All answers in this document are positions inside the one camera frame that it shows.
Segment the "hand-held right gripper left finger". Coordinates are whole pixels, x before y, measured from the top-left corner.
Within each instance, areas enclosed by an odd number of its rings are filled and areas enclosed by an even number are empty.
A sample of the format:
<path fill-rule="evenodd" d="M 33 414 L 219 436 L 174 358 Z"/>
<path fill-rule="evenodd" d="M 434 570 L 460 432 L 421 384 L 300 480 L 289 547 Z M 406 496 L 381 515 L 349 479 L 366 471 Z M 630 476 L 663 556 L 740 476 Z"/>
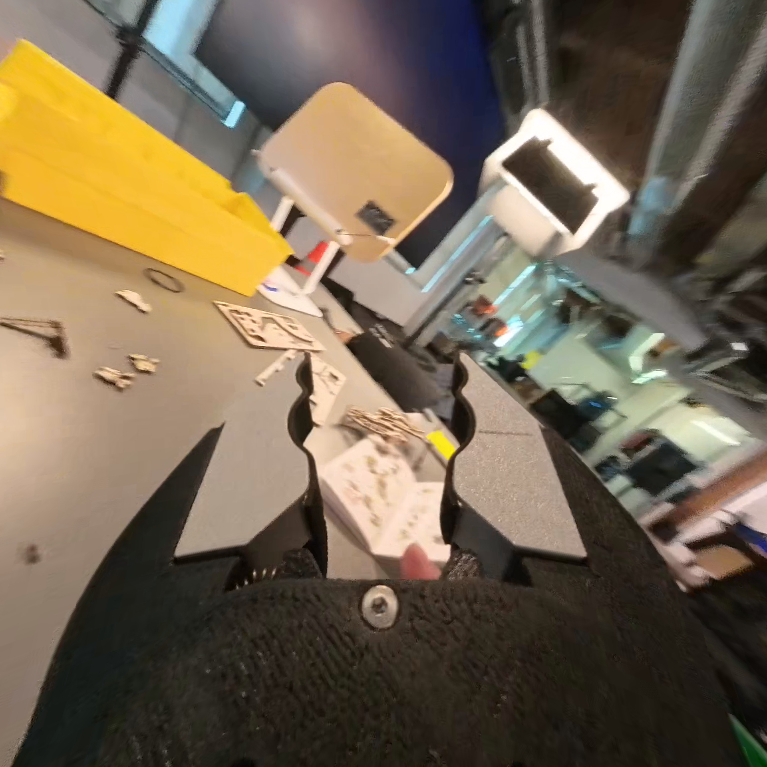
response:
<path fill-rule="evenodd" d="M 314 427 L 311 356 L 301 352 L 265 387 L 252 384 L 225 411 L 189 516 L 178 562 L 233 555 L 250 577 L 276 570 L 288 551 L 311 552 L 328 572 L 318 471 L 305 442 Z"/>

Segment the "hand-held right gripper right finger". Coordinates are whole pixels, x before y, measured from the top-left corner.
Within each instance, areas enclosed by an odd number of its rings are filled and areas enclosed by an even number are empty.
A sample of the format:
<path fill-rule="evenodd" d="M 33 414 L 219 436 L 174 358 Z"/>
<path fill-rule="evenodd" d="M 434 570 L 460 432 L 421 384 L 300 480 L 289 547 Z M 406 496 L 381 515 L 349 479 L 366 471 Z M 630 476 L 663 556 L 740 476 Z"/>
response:
<path fill-rule="evenodd" d="M 587 550 L 539 421 L 468 354 L 453 368 L 457 441 L 440 529 L 489 577 L 521 577 L 526 559 L 585 564 Z"/>

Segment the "wooden bicycle model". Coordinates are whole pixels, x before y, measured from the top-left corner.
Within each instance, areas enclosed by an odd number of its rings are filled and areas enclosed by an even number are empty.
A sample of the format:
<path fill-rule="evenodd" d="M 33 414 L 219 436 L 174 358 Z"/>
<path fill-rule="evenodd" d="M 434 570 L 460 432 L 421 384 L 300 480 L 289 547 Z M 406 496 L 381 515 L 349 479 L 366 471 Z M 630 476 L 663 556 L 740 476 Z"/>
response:
<path fill-rule="evenodd" d="M 422 442 L 427 440 L 427 434 L 413 425 L 406 414 L 389 408 L 368 412 L 350 407 L 341 425 L 361 433 L 376 435 L 390 444 L 402 445 L 411 439 Z"/>

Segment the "person's right hand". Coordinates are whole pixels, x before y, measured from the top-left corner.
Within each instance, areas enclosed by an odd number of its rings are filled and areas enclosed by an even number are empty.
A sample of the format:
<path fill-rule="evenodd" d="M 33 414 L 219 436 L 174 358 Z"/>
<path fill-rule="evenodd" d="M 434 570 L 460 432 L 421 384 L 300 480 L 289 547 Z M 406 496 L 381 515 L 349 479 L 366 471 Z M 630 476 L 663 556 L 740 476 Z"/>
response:
<path fill-rule="evenodd" d="M 399 559 L 401 580 L 439 580 L 442 571 L 418 544 L 412 543 Z"/>

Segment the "open instruction booklet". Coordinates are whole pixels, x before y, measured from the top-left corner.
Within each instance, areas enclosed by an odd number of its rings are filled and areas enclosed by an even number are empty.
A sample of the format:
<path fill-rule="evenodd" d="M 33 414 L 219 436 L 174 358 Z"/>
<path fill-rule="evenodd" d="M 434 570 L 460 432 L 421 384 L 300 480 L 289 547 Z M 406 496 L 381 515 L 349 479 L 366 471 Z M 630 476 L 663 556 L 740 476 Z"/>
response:
<path fill-rule="evenodd" d="M 448 561 L 440 527 L 444 482 L 420 482 L 397 447 L 362 439 L 326 464 L 319 480 L 324 503 L 373 556 L 399 560 L 416 544 L 435 565 Z"/>

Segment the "pale wooden stick piece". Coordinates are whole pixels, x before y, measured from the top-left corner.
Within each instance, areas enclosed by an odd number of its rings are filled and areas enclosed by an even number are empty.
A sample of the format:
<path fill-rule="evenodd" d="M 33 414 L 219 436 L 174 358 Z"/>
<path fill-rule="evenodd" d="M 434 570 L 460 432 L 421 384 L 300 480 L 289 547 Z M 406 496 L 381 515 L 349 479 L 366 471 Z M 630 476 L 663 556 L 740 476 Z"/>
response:
<path fill-rule="evenodd" d="M 266 383 L 277 373 L 283 371 L 288 362 L 295 359 L 296 350 L 285 350 L 274 362 L 264 368 L 254 379 L 259 387 L 264 387 Z"/>

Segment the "large wooden part sheet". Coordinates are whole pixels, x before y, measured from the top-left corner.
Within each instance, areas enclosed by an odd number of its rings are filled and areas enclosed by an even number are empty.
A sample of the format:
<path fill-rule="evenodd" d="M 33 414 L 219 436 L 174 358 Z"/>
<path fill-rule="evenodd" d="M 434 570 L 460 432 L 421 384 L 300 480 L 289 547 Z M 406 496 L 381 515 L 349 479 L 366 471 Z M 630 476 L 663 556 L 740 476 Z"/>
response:
<path fill-rule="evenodd" d="M 311 354 L 311 369 L 312 394 L 309 402 L 312 422 L 315 427 L 323 427 L 347 378 L 319 354 Z"/>

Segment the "black chair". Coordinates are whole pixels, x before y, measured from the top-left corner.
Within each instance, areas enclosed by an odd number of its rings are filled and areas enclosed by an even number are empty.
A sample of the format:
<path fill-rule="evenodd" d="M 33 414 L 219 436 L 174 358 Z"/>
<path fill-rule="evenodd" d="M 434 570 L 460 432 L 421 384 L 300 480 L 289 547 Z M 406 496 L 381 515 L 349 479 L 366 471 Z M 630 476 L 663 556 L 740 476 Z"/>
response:
<path fill-rule="evenodd" d="M 434 410 L 446 397 L 436 365 L 417 357 L 376 323 L 344 341 L 368 375 L 405 412 Z"/>

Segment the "orange traffic cone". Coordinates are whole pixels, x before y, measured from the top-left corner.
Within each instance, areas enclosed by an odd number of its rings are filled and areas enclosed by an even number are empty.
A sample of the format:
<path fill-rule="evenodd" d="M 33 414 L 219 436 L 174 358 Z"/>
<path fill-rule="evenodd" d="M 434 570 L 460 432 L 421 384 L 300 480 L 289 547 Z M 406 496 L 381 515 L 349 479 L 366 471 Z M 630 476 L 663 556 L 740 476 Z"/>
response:
<path fill-rule="evenodd" d="M 327 252 L 330 244 L 331 243 L 328 241 L 318 242 L 312 248 L 312 251 L 308 252 L 301 258 L 295 258 L 293 268 L 303 275 L 311 275 L 321 263 L 321 260 L 325 256 L 325 253 Z"/>

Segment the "white boxy stand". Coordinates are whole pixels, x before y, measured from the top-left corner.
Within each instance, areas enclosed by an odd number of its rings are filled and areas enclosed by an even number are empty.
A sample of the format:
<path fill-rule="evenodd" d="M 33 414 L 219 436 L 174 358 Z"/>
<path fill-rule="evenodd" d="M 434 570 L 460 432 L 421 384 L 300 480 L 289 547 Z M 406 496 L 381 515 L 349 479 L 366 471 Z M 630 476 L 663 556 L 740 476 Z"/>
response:
<path fill-rule="evenodd" d="M 519 129 L 484 160 L 477 198 L 413 276 L 421 303 L 404 326 L 414 342 L 448 302 L 481 282 L 504 244 L 533 262 L 578 251 L 628 205 L 629 190 L 548 110 L 528 111 Z"/>

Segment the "yellow plastic bin stack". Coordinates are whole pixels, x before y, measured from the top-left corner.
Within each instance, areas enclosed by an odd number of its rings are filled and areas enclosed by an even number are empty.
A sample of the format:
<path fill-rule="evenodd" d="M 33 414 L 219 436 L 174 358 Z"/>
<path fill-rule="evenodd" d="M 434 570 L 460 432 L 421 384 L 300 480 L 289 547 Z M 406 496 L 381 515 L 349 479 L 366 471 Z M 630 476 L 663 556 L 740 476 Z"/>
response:
<path fill-rule="evenodd" d="M 5 199 L 244 296 L 294 253 L 249 195 L 23 39 L 1 170 Z"/>

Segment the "tan chair with white base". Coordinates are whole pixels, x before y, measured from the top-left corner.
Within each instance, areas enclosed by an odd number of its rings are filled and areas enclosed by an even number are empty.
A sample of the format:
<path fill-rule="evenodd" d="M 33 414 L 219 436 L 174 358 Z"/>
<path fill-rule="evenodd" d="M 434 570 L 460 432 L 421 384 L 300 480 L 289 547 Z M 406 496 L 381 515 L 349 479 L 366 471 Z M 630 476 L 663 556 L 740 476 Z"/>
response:
<path fill-rule="evenodd" d="M 328 247 L 299 287 L 277 267 L 258 287 L 282 308 L 321 317 L 311 295 L 339 252 L 361 264 L 395 249 L 449 195 L 453 170 L 397 120 L 348 83 L 320 88 L 253 149 L 281 193 L 271 220 L 285 235 L 297 209 Z"/>

